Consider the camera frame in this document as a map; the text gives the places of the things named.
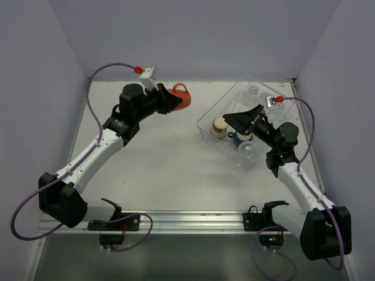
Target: red cable connector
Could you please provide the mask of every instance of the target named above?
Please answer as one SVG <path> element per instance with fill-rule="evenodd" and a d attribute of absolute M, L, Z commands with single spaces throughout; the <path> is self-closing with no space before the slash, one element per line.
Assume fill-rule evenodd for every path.
<path fill-rule="evenodd" d="M 283 101 L 284 101 L 284 96 L 279 95 L 278 97 L 276 97 L 276 102 L 283 102 Z"/>
<path fill-rule="evenodd" d="M 137 74 L 142 74 L 143 68 L 140 67 L 140 66 L 136 66 L 135 69 L 134 69 L 134 72 L 137 73 Z"/>

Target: mug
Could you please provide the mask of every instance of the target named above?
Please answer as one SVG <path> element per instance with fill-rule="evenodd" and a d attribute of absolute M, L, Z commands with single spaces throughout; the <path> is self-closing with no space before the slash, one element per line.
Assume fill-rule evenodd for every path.
<path fill-rule="evenodd" d="M 236 147 L 239 147 L 240 144 L 243 143 L 243 142 L 245 142 L 245 141 L 252 141 L 253 140 L 253 135 L 252 134 L 249 134 L 248 136 L 245 136 L 245 135 L 241 135 L 238 132 L 229 132 L 228 133 L 228 137 L 230 139 L 233 139 L 234 145 Z"/>

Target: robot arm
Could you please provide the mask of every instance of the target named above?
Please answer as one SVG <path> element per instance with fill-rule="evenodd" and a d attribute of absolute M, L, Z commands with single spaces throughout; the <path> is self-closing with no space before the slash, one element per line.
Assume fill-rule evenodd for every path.
<path fill-rule="evenodd" d="M 140 80 L 145 90 L 139 84 L 126 85 L 119 104 L 113 108 L 111 116 L 103 124 L 102 132 L 92 143 L 54 175 L 45 173 L 40 177 L 39 188 L 42 188 L 67 174 L 51 188 L 39 193 L 39 208 L 44 213 L 69 228 L 81 221 L 108 221 L 123 216 L 121 207 L 115 203 L 103 198 L 85 200 L 81 193 L 102 165 L 137 134 L 140 121 L 154 112 L 168 114 L 184 102 L 184 98 L 171 94 L 163 84 L 157 84 L 154 74 L 154 68 L 146 68 L 141 74 Z"/>
<path fill-rule="evenodd" d="M 268 107 L 274 105 L 272 99 L 267 97 Z M 298 127 L 286 122 L 275 129 L 268 122 L 262 105 L 247 112 L 225 114 L 223 118 L 240 134 L 253 133 L 271 147 L 266 154 L 267 167 L 285 184 L 302 208 L 300 213 L 284 201 L 265 203 L 261 214 L 263 226 L 281 225 L 289 230 L 300 240 L 304 254 L 312 261 L 338 256 L 338 236 L 323 202 L 332 212 L 340 229 L 345 254 L 349 254 L 352 250 L 350 212 L 346 207 L 337 207 L 328 200 L 302 168 L 299 168 L 298 173 L 299 160 L 294 153 L 294 147 L 298 144 Z"/>

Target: dish rack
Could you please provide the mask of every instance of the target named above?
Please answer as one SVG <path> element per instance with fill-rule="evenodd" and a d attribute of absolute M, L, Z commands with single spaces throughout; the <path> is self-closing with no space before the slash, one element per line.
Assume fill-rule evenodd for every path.
<path fill-rule="evenodd" d="M 237 113 L 253 109 L 258 104 L 265 107 L 265 97 L 273 95 L 277 97 L 282 95 L 280 92 L 267 86 L 260 80 L 244 75 L 226 92 L 197 122 L 197 128 L 204 141 L 212 144 L 212 146 L 221 154 L 227 156 L 232 164 L 243 169 L 250 169 L 257 164 L 261 155 L 264 155 L 269 147 L 253 136 L 253 155 L 243 157 L 238 151 L 238 147 L 233 143 L 232 138 L 226 136 L 224 139 L 217 139 L 210 131 L 213 121 L 216 117 L 221 117 L 228 113 Z M 283 103 L 277 104 L 276 109 L 267 114 L 268 120 L 272 122 L 275 128 L 282 123 L 298 120 L 298 104 L 291 100 L 285 100 Z M 228 132 L 235 132 L 232 127 L 228 127 Z"/>

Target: gray wall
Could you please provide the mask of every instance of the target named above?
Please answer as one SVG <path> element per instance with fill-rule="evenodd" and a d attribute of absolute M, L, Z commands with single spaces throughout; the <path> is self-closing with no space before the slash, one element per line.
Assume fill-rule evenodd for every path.
<path fill-rule="evenodd" d="M 372 0 L 343 0 L 297 80 L 315 111 L 327 193 L 352 213 L 353 254 L 366 281 L 375 259 L 374 11 Z"/>
<path fill-rule="evenodd" d="M 11 215 L 42 173 L 66 163 L 86 78 L 46 0 L 1 1 L 0 26 L 0 279 L 13 281 L 33 243 L 11 235 Z M 35 199 L 17 229 L 35 235 L 39 218 Z"/>
<path fill-rule="evenodd" d="M 114 61 L 160 79 L 296 77 L 340 0 L 49 0 L 88 75 Z M 112 68 L 100 78 L 134 78 Z"/>

